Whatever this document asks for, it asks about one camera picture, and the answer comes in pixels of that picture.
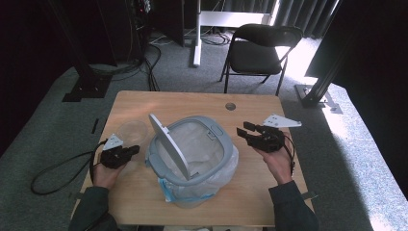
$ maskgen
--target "person's left hand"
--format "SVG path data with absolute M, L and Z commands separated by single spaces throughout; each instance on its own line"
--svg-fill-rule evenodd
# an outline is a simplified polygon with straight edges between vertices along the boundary
M 93 186 L 103 187 L 111 190 L 119 173 L 126 167 L 123 165 L 117 169 L 105 167 L 102 164 L 93 166 Z

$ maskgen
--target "sleeve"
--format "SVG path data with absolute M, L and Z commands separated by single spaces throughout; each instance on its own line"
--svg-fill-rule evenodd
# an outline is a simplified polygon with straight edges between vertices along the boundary
M 319 221 L 305 204 L 294 181 L 269 189 L 274 205 L 276 231 L 319 230 Z
M 109 190 L 87 188 L 75 210 L 68 230 L 117 230 L 117 224 L 108 213 Z

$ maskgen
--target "hand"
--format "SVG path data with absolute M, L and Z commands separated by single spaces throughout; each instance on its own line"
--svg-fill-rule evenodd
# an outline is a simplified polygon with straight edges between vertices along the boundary
M 93 186 L 103 187 L 111 190 L 114 187 L 117 176 L 125 168 L 126 165 L 117 169 L 105 167 L 102 164 L 93 166 Z
M 285 145 L 292 152 L 291 142 L 288 140 L 288 138 L 285 138 Z M 284 147 L 270 153 L 257 148 L 254 149 L 256 152 L 261 154 L 262 157 L 264 157 L 264 162 L 267 163 L 269 171 L 278 182 L 278 185 L 283 185 L 293 181 L 291 174 L 291 158 Z

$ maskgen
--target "gray carpet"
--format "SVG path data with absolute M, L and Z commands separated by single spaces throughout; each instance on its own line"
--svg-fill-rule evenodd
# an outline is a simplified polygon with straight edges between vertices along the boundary
M 408 230 L 408 202 L 400 191 L 370 132 L 350 102 L 346 90 L 332 85 L 329 93 L 343 111 L 305 109 L 294 85 L 310 84 L 303 74 L 318 41 L 305 39 L 294 50 L 280 98 L 286 117 L 302 121 L 291 133 L 321 230 Z M 228 46 L 203 44 L 201 66 L 192 67 L 193 46 L 160 45 L 162 57 L 154 68 L 161 91 L 217 92 Z M 151 63 L 157 50 L 149 47 Z M 148 90 L 143 71 L 114 76 L 105 98 L 63 103 L 78 76 L 70 68 L 53 85 L 32 118 L 0 160 L 0 230 L 65 230 L 86 171 L 60 192 L 46 196 L 30 191 L 33 177 L 42 169 L 98 143 L 116 94 L 120 90 Z M 232 77 L 229 93 L 274 94 L 277 78 Z M 101 121 L 92 133 L 94 121 Z M 65 182 L 85 157 L 44 176 L 38 188 L 53 189 Z

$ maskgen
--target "black chair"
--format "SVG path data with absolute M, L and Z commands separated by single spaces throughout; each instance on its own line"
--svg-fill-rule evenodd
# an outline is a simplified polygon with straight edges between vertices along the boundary
M 266 78 L 262 82 L 264 83 L 270 75 L 281 73 L 275 93 L 278 96 L 285 76 L 288 55 L 302 37 L 302 31 L 296 27 L 262 24 L 242 25 L 232 36 L 225 65 L 219 79 L 221 82 L 225 75 L 224 93 L 227 92 L 230 75 L 265 76 Z M 288 47 L 288 51 L 282 58 L 278 57 L 276 46 Z

